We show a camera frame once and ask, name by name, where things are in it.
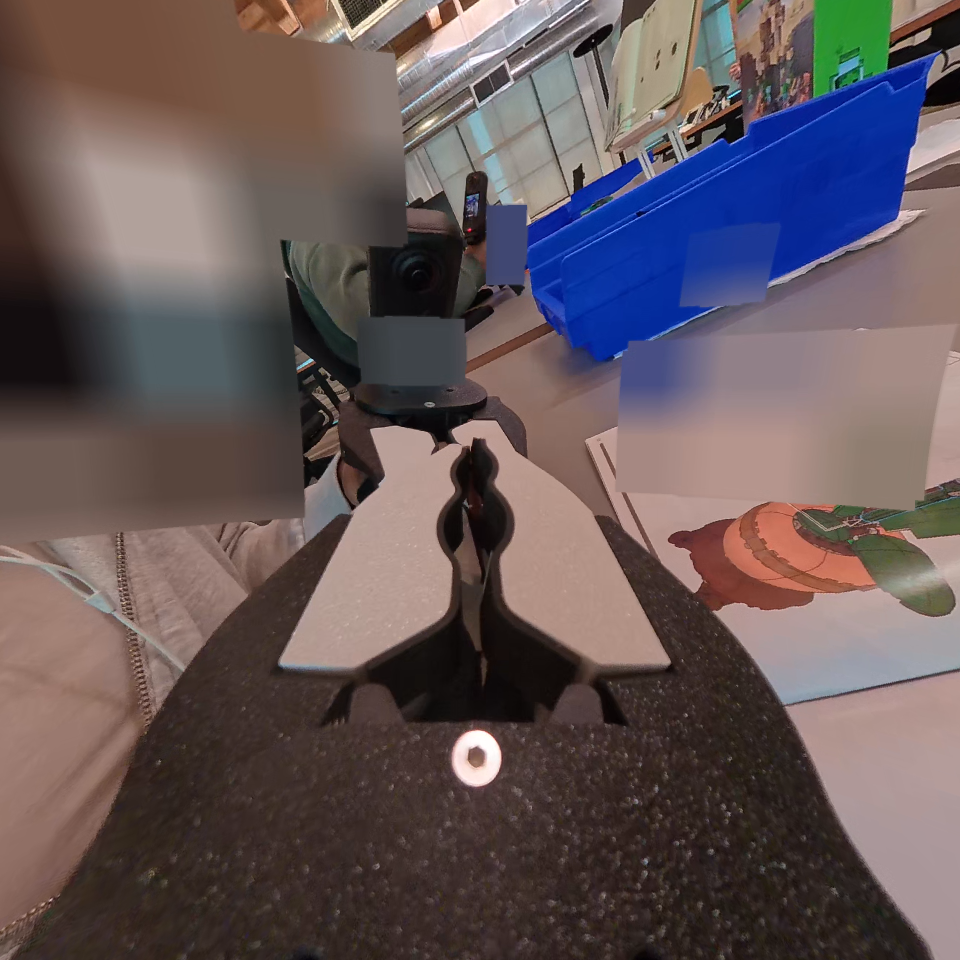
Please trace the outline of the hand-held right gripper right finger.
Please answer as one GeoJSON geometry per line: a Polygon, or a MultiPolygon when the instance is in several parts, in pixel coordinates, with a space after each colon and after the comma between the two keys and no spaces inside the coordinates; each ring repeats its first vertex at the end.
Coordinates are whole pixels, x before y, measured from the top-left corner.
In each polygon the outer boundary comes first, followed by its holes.
{"type": "Polygon", "coordinates": [[[594,514],[515,450],[500,424],[474,422],[494,462],[511,532],[499,558],[506,609],[600,673],[642,673],[669,656],[594,514]]]}

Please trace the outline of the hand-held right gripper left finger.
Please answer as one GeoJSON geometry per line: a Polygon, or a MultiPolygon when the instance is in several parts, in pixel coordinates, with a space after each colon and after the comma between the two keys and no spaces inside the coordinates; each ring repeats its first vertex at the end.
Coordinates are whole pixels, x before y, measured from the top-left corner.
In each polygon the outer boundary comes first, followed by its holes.
{"type": "Polygon", "coordinates": [[[457,476],[465,450],[425,431],[371,432],[384,477],[352,513],[279,658],[283,669],[386,669],[456,637],[457,476]]]}

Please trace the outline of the brown toy rod piece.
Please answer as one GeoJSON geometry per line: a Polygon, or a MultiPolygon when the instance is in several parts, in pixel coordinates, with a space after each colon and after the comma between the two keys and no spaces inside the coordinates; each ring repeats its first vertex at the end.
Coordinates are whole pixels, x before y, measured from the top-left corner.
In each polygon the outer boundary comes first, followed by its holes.
{"type": "Polygon", "coordinates": [[[465,444],[466,480],[464,487],[464,506],[471,533],[480,541],[486,536],[486,516],[484,508],[485,476],[483,460],[478,458],[475,444],[465,444]]]}

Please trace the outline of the black office chair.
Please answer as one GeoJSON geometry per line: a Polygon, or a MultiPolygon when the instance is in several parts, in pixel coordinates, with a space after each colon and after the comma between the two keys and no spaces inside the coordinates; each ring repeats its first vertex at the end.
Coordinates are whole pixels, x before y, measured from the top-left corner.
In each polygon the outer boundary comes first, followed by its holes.
{"type": "Polygon", "coordinates": [[[311,319],[294,281],[285,279],[294,338],[294,366],[298,390],[303,454],[303,481],[309,486],[319,480],[340,451],[340,406],[350,398],[347,386],[338,379],[349,370],[335,355],[325,353],[317,340],[311,319]]]}

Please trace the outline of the toy building instruction booklet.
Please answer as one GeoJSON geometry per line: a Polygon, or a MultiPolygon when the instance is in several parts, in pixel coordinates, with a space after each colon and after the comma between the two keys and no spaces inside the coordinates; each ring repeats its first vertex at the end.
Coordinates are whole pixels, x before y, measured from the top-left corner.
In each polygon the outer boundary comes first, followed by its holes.
{"type": "Polygon", "coordinates": [[[937,427],[912,510],[616,490],[617,430],[586,448],[621,525],[713,611],[786,704],[958,669],[958,435],[937,427]]]}

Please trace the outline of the black round stand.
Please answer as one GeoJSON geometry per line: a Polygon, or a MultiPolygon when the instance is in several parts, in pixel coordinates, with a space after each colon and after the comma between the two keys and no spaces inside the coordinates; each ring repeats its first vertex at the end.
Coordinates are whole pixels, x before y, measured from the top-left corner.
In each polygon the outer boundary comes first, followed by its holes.
{"type": "Polygon", "coordinates": [[[594,64],[594,72],[597,81],[602,90],[605,102],[609,101],[609,90],[607,85],[607,75],[604,66],[604,60],[599,52],[599,48],[607,41],[614,31],[612,23],[598,27],[590,35],[586,36],[572,51],[571,56],[574,60],[580,60],[590,55],[594,64]]]}

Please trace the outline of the beige moulded chair shell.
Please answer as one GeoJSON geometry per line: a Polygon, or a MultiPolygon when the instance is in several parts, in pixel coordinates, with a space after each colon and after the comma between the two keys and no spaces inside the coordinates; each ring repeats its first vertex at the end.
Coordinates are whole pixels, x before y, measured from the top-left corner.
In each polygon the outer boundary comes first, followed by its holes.
{"type": "Polygon", "coordinates": [[[609,79],[604,148],[642,147],[679,117],[693,70],[702,1],[625,1],[609,79]]]}

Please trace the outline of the large blue plastic bin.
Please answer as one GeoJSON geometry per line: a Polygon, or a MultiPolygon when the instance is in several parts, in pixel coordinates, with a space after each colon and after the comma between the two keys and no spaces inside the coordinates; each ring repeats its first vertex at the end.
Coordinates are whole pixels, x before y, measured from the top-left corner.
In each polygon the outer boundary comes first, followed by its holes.
{"type": "Polygon", "coordinates": [[[603,361],[895,221],[931,54],[750,123],[582,217],[531,275],[573,348],[603,361]]]}

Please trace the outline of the green printed toy box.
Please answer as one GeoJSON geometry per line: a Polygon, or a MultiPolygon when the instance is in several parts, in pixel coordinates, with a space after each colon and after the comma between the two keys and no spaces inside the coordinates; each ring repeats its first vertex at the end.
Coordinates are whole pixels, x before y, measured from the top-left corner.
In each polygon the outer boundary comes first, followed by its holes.
{"type": "Polygon", "coordinates": [[[743,124],[887,70],[892,1],[730,1],[743,124]]]}

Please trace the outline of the white paper sheet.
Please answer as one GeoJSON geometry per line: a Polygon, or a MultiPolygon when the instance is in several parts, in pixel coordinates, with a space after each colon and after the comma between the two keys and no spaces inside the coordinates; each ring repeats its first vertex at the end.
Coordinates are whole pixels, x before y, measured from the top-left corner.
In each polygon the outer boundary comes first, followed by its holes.
{"type": "Polygon", "coordinates": [[[882,241],[888,239],[889,237],[893,236],[900,230],[913,224],[920,217],[924,216],[926,212],[927,211],[925,209],[901,210],[894,221],[884,224],[882,227],[872,231],[866,236],[854,242],[846,244],[845,246],[841,246],[829,254],[816,258],[804,264],[803,266],[799,267],[796,270],[788,271],[783,275],[780,275],[779,277],[773,278],[768,283],[768,288],[771,289],[775,286],[783,285],[795,279],[798,279],[799,277],[809,273],[810,271],[816,269],[817,267],[830,263],[837,258],[841,258],[845,256],[846,254],[856,253],[856,252],[865,250],[870,246],[877,245],[882,241]]]}

